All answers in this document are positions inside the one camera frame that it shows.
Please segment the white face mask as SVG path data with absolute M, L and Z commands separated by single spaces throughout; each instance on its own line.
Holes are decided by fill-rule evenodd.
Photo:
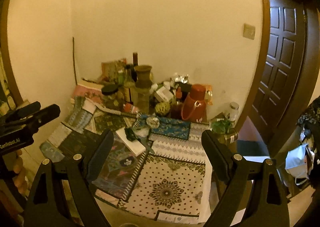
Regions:
M 285 170 L 294 178 L 308 177 L 307 147 L 308 145 L 305 143 L 287 153 Z

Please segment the green leafy bundle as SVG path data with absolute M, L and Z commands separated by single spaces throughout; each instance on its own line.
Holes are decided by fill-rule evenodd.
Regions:
M 213 119 L 210 122 L 210 128 L 214 133 L 217 134 L 228 134 L 232 129 L 234 122 L 226 118 Z

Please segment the white lid plastic jar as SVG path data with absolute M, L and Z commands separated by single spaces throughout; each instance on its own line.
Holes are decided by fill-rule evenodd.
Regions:
M 231 102 L 226 111 L 226 118 L 231 122 L 235 122 L 239 113 L 239 105 L 236 102 Z

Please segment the black lid glass jar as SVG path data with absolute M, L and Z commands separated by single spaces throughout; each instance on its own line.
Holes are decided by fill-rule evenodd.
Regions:
M 120 104 L 117 98 L 117 92 L 118 92 L 118 86 L 115 84 L 105 85 L 101 89 L 105 107 L 114 109 L 114 110 L 119 109 Z

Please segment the patterned batik tablecloth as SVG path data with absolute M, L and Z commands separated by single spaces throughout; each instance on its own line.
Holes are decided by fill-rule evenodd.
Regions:
M 87 150 L 94 151 L 100 135 L 109 129 L 113 146 L 99 175 L 89 181 L 95 197 L 125 212 L 154 221 L 201 224 L 210 215 L 212 168 L 201 145 L 208 124 L 158 117 L 151 129 L 136 111 L 125 112 L 118 90 L 118 110 L 105 107 L 100 85 L 78 84 L 72 110 L 40 145 L 54 162 Z M 135 156 L 117 136 L 125 128 L 130 141 L 138 140 L 146 151 Z

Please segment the red thermos jug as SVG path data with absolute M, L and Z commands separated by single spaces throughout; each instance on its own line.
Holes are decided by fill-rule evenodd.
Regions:
M 183 102 L 181 118 L 184 121 L 201 123 L 206 113 L 206 88 L 200 84 L 191 86 L 190 92 Z

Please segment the white rectangular box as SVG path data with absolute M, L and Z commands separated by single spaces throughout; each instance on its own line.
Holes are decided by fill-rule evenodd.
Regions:
M 130 141 L 126 134 L 125 134 L 125 128 L 120 128 L 116 130 L 117 136 L 123 141 L 125 146 L 135 155 L 139 156 L 142 153 L 146 151 L 146 148 L 143 144 L 141 144 L 138 140 Z

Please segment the clear glass bottle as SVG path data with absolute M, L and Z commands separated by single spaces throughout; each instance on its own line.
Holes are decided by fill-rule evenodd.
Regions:
M 137 93 L 135 89 L 135 82 L 131 75 L 131 66 L 129 64 L 125 66 L 125 78 L 123 86 L 125 101 L 127 103 L 135 104 L 137 102 Z

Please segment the crumpled clear plastic wrap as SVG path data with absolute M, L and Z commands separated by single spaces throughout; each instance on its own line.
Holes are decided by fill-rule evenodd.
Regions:
M 157 116 L 149 116 L 146 118 L 146 123 L 151 129 L 156 129 L 160 126 L 160 120 Z

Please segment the green custard apple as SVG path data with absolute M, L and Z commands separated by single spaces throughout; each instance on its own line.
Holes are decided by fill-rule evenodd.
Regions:
M 157 103 L 155 105 L 155 114 L 158 116 L 167 116 L 167 114 L 170 112 L 171 105 L 169 102 L 161 102 Z

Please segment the dark tall bottle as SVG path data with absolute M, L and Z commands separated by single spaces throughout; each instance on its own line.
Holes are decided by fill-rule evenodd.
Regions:
M 135 67 L 138 65 L 138 53 L 134 52 L 132 54 L 133 56 L 133 70 L 132 70 L 132 78 L 136 82 L 137 81 L 137 72 L 135 70 Z

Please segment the dark brown wooden door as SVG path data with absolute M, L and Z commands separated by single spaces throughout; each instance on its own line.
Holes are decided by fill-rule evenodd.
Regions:
M 268 143 L 278 127 L 302 67 L 306 23 L 300 0 L 270 0 L 270 37 L 259 88 L 249 118 Z

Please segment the brown clay vase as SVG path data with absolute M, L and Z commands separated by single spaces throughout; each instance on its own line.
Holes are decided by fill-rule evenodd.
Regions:
M 150 72 L 152 66 L 150 65 L 137 65 L 135 66 L 135 72 L 137 74 L 136 87 L 140 89 L 151 88 L 152 81 L 150 79 Z

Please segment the small white carton box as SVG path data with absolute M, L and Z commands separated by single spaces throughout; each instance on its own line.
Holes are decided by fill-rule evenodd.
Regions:
M 155 92 L 155 98 L 159 102 L 170 102 L 174 95 L 166 87 L 161 87 Z

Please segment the wall light switch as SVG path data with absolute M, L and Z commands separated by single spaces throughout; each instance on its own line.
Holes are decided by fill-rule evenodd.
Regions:
M 254 40 L 255 38 L 255 26 L 244 23 L 243 34 L 244 38 Z

